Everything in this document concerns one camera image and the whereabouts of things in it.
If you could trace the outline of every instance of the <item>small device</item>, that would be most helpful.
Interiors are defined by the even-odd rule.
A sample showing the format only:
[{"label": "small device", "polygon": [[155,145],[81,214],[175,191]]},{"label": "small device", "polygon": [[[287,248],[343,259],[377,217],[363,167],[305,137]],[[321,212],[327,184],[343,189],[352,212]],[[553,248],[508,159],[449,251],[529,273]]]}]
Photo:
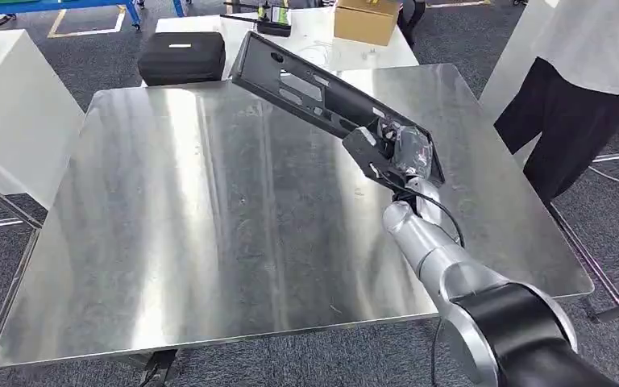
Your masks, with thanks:
[{"label": "small device", "polygon": [[233,15],[219,15],[225,19],[241,20],[254,23],[260,34],[289,37],[291,31],[290,9],[287,6],[270,6],[265,2],[262,6],[253,6],[234,2],[224,2],[225,6],[240,6],[256,8],[257,19],[242,18]]},{"label": "small device", "polygon": [[226,52],[219,32],[158,32],[139,57],[139,74],[149,86],[220,81]]}]

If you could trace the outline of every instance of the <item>black carrying case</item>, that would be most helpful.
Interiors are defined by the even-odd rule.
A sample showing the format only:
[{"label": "black carrying case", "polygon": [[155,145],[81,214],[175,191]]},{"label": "black carrying case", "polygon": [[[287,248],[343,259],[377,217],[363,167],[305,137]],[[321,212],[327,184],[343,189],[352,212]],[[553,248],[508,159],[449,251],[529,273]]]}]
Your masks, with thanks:
[{"label": "black carrying case", "polygon": [[219,32],[160,32],[148,39],[139,73],[149,86],[219,81],[225,61]]}]

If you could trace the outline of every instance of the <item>robotic arm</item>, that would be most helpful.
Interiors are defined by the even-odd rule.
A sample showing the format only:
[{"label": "robotic arm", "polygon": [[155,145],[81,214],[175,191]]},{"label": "robotic arm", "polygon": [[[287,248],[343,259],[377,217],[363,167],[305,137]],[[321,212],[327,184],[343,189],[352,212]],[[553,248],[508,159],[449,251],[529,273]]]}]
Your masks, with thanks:
[{"label": "robotic arm", "polygon": [[[436,191],[415,177],[408,188]],[[454,358],[483,386],[618,386],[577,355],[570,319],[532,285],[511,281],[474,260],[439,226],[438,208],[395,201],[383,214],[442,319]]]},{"label": "robotic arm", "polygon": [[364,175],[394,192],[384,227],[433,299],[443,337],[473,382],[618,386],[577,355],[573,326],[559,304],[483,266],[440,227],[447,209],[436,184],[445,179],[424,128],[252,32],[231,72],[236,85],[343,139]]}]

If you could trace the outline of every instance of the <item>gray carpet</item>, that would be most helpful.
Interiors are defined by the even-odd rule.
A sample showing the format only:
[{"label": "gray carpet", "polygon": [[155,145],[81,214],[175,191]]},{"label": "gray carpet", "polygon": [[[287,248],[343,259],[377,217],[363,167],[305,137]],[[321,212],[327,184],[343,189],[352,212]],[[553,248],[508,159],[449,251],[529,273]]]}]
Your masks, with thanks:
[{"label": "gray carpet", "polygon": [[[196,2],[189,10],[191,15],[221,12],[215,0]],[[82,18],[82,13],[89,11],[74,12]],[[106,12],[116,10],[109,7]],[[520,13],[521,8],[511,6],[510,0],[496,0],[491,6],[428,10],[415,31],[415,54],[421,63],[454,63],[478,95]],[[96,90],[139,84],[136,53],[156,20],[173,16],[173,10],[171,2],[147,0],[142,32],[132,31],[125,20],[123,30],[116,34],[46,39],[55,16],[21,15],[10,27],[28,29],[63,82],[86,108]],[[70,19],[71,25],[61,27],[68,28],[65,31],[73,29],[78,23],[75,18]],[[103,18],[111,19],[97,15],[97,19]],[[614,150],[619,150],[619,135],[607,152]],[[619,177],[619,162],[598,168]],[[556,205],[619,285],[619,185],[587,172]],[[26,240],[23,227],[0,229],[0,300]],[[578,331],[581,353],[619,381],[619,320],[595,324],[587,317],[589,311],[611,305],[601,286],[596,284],[591,296],[563,305]],[[177,357],[179,375],[171,385],[427,386],[435,324],[434,320],[390,323],[191,349]],[[441,387],[469,385],[444,346],[437,365]],[[104,360],[0,369],[0,386],[129,386],[138,381],[135,369]]]}]

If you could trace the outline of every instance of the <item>stainless steel table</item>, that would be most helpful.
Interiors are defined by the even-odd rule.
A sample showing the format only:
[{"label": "stainless steel table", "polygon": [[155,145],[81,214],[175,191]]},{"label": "stainless steel table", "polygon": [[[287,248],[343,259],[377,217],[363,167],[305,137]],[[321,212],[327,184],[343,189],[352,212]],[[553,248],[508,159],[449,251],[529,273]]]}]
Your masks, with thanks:
[{"label": "stainless steel table", "polygon": [[[433,133],[467,245],[592,291],[448,64],[339,74]],[[227,81],[96,94],[0,336],[0,366],[436,314],[335,137]]]}]

